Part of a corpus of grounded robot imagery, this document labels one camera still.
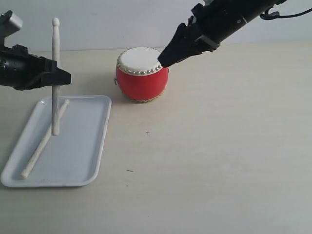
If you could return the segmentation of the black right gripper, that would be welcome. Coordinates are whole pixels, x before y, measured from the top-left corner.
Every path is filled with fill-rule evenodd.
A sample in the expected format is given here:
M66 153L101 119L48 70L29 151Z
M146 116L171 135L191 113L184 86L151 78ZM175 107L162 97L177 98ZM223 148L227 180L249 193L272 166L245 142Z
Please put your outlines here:
M192 14L187 25L178 25L173 38L158 56L162 67L216 50L223 40L251 21L251 3L248 0L205 0L193 7Z

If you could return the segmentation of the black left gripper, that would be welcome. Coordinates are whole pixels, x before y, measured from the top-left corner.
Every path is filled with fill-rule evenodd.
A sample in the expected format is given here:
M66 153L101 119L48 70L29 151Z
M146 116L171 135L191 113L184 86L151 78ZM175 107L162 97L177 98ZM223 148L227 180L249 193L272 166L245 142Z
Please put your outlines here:
M0 84L16 90L69 85L71 74L57 68L57 63L53 60L29 54L24 46L1 46Z

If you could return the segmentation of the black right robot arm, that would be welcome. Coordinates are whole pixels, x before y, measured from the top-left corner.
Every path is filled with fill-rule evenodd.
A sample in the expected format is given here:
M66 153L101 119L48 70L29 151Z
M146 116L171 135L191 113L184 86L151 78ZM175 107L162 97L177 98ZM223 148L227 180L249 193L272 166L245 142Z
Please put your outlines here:
M207 0L191 10L188 23L181 23L161 52L158 61L169 67L203 52L215 51L226 38L250 21L280 4L281 0Z

